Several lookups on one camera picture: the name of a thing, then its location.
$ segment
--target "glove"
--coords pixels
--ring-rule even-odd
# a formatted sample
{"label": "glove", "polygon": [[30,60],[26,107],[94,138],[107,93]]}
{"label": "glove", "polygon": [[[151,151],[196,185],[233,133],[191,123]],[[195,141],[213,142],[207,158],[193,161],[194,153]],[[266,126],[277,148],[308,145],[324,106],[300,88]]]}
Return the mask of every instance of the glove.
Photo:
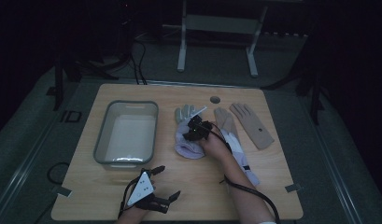
{"label": "glove", "polygon": [[195,112],[193,105],[184,105],[182,108],[177,108],[175,111],[176,122],[178,124],[176,131],[176,144],[174,148],[176,152],[188,159],[200,159],[205,153],[203,149],[194,142],[185,140],[183,134],[189,131],[188,122]]}
{"label": "glove", "polygon": [[255,186],[260,184],[258,177],[252,173],[249,169],[246,154],[244,154],[243,148],[240,146],[237,138],[233,133],[228,133],[225,130],[221,130],[226,142],[231,146],[232,154],[239,164],[240,168],[243,170],[244,174],[247,176],[249,181]]}
{"label": "glove", "polygon": [[260,184],[258,177],[249,169],[246,155],[244,154],[243,148],[238,141],[239,138],[237,136],[236,127],[234,126],[232,114],[227,110],[219,107],[214,110],[214,115],[216,117],[217,126],[220,128],[224,139],[231,147],[232,154],[243,170],[244,174],[254,186]]}
{"label": "glove", "polygon": [[232,104],[230,109],[258,149],[265,149],[275,141],[248,105]]}

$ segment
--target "floor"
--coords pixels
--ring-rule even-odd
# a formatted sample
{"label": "floor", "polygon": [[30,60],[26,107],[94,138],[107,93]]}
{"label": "floor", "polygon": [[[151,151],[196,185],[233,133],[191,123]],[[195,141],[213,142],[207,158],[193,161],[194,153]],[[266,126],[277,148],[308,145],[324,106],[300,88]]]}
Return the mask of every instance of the floor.
{"label": "floor", "polygon": [[[177,29],[167,30],[161,42],[144,33],[136,38],[134,59],[140,62],[145,47],[141,68],[148,84],[259,88],[288,74],[306,39],[261,36],[254,54],[260,75],[255,78],[249,75],[244,46],[193,38],[203,34],[191,35],[186,68],[179,73],[178,34]],[[107,82],[135,84],[133,65],[109,71],[120,78],[117,81],[86,72],[79,83],[66,81],[58,111],[52,110],[54,98],[46,95],[54,85],[53,71],[39,79],[0,132],[0,223],[113,223],[52,220],[56,184],[47,178],[47,172],[58,162],[71,161],[99,86]],[[297,82],[264,91],[292,178],[302,187],[298,193],[304,216],[283,223],[382,223],[382,198],[343,121],[321,96],[324,110],[318,112],[319,126],[315,125],[308,113],[310,97],[294,92]],[[82,112],[81,120],[62,121],[65,110]],[[66,167],[57,166],[53,171],[50,177],[60,182]]]}

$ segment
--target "dark background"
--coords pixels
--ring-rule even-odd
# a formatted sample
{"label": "dark background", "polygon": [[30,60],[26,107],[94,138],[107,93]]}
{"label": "dark background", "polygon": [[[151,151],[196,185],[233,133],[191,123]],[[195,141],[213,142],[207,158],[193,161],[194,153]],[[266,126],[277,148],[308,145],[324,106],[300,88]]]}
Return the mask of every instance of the dark background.
{"label": "dark background", "polygon": [[[195,0],[190,10],[254,16],[222,2]],[[117,41],[122,22],[159,39],[163,23],[180,24],[181,7],[177,0],[0,1],[0,130],[58,55],[70,50],[101,61],[126,54],[133,29],[122,29]],[[294,67],[322,71],[322,86],[382,193],[382,1],[270,3],[262,31],[309,36]]]}

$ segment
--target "wire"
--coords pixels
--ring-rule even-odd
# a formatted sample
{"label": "wire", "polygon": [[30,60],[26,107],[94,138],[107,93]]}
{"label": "wire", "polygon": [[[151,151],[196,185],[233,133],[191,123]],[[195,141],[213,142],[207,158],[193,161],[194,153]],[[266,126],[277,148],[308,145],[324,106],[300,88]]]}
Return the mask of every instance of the wire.
{"label": "wire", "polygon": [[130,59],[132,60],[132,63],[134,65],[134,78],[135,78],[135,81],[137,82],[137,85],[139,85],[140,83],[138,81],[137,70],[136,70],[136,67],[135,67],[135,60],[134,60],[133,54],[130,55]]}
{"label": "wire", "polygon": [[143,84],[144,84],[144,85],[148,85],[147,81],[146,81],[145,78],[144,78],[144,75],[143,75],[143,73],[142,73],[142,70],[141,70],[141,63],[142,63],[142,61],[144,60],[144,56],[145,56],[145,53],[147,52],[147,49],[146,49],[145,45],[144,45],[143,43],[141,43],[140,41],[134,40],[134,42],[135,42],[136,44],[141,45],[141,47],[143,48],[143,52],[142,52],[142,55],[141,55],[139,64],[136,64],[136,63],[135,63],[135,60],[134,60],[134,58],[133,58],[134,71],[136,72],[136,71],[137,71],[136,68],[138,68],[138,73],[139,73],[140,76],[141,76],[141,80],[142,80]]}
{"label": "wire", "polygon": [[136,178],[136,179],[134,179],[134,180],[132,180],[132,181],[130,181],[130,183],[127,185],[126,189],[124,190],[124,192],[123,192],[123,199],[122,199],[122,201],[121,201],[121,203],[120,203],[120,209],[119,209],[119,213],[118,213],[118,218],[121,216],[121,214],[122,214],[124,211],[126,211],[126,210],[128,210],[128,209],[130,209],[130,208],[132,208],[132,207],[134,206],[134,205],[131,205],[131,206],[129,206],[129,207],[126,207],[126,206],[125,206],[125,202],[126,202],[126,197],[127,197],[127,191],[129,190],[129,188],[130,188],[133,184],[137,183],[138,180],[139,180],[139,177]]}
{"label": "wire", "polygon": [[[57,162],[56,164],[52,165],[52,166],[48,169],[48,171],[47,171],[47,173],[46,173],[46,176],[47,176],[47,178],[48,178],[48,181],[49,181],[50,183],[55,184],[55,185],[62,185],[62,184],[63,184],[63,181],[55,181],[55,180],[53,180],[53,178],[51,178],[51,175],[50,175],[50,173],[52,172],[52,170],[53,170],[54,168],[58,167],[59,165],[66,165],[66,166],[69,166],[69,163],[68,163],[68,162],[64,162],[64,161],[62,161],[62,162]],[[36,221],[34,222],[35,224],[39,223],[39,221],[42,219],[42,217],[49,211],[49,209],[51,209],[51,208],[53,207],[53,205],[54,205],[55,202],[56,202],[56,198],[54,198],[54,199],[51,201],[51,203],[45,208],[45,210],[39,215],[39,217],[38,217],[38,218],[36,219]]]}
{"label": "wire", "polygon": [[[220,128],[219,128],[216,124],[214,124],[214,123],[211,123],[211,122],[208,122],[208,123],[211,124],[211,125],[214,125],[214,126],[218,129],[218,131],[219,131],[219,133],[222,135],[222,137],[219,136],[219,135],[217,135],[217,134],[214,133],[213,131],[207,129],[207,128],[204,127],[203,125],[200,125],[200,124],[197,124],[197,123],[195,123],[195,125],[198,126],[198,127],[200,127],[200,128],[203,128],[203,129],[209,131],[210,133],[213,133],[214,135],[216,135],[217,138],[218,138],[220,141],[222,141],[222,142],[225,144],[225,146],[232,152],[231,147],[230,147],[230,145],[225,141],[225,138],[223,137],[223,134],[222,134],[222,132],[220,131]],[[248,192],[248,193],[251,193],[251,194],[253,194],[253,195],[256,195],[256,196],[262,198],[263,200],[265,200],[267,203],[269,203],[269,205],[272,207],[273,213],[275,214],[275,217],[276,217],[276,224],[280,224],[280,223],[281,223],[281,222],[280,222],[280,216],[279,216],[279,214],[278,214],[278,212],[277,212],[277,209],[276,209],[275,204],[274,204],[274,203],[272,202],[272,200],[270,200],[266,195],[260,193],[260,192],[257,191],[256,189],[251,189],[251,188],[248,188],[248,187],[243,186],[243,185],[235,184],[235,183],[232,182],[226,175],[224,175],[223,177],[224,177],[224,179],[225,179],[225,182],[228,183],[230,186],[232,186],[232,187],[234,187],[234,188],[237,188],[237,189],[241,189],[241,190],[243,190],[243,191],[245,191],[245,192]]]}

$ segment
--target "tabletop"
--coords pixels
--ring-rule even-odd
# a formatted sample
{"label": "tabletop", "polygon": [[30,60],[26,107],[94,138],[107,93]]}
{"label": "tabletop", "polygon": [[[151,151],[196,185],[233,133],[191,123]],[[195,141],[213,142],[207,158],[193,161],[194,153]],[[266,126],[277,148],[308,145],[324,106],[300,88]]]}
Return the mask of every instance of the tabletop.
{"label": "tabletop", "polygon": [[[218,104],[210,97],[220,98]],[[152,177],[155,195],[168,198],[181,190],[167,214],[150,212],[144,220],[235,220],[237,214],[225,184],[223,173],[209,157],[183,158],[174,149],[175,109],[184,104],[207,106],[203,120],[214,121],[214,109],[229,110],[232,103],[248,104],[275,139],[267,149],[258,150],[233,115],[239,142],[247,155],[250,169],[260,179],[257,189],[276,205],[281,219],[299,219],[303,210],[296,191],[287,192],[292,177],[275,124],[261,90],[223,87],[104,84],[94,100],[78,146],[65,176],[63,187],[72,190],[70,197],[59,195],[51,216],[56,220],[115,220],[127,184],[138,177],[139,169],[112,171],[93,158],[94,147],[109,103],[116,100],[153,101],[159,107],[155,152],[151,168],[165,170]]]}

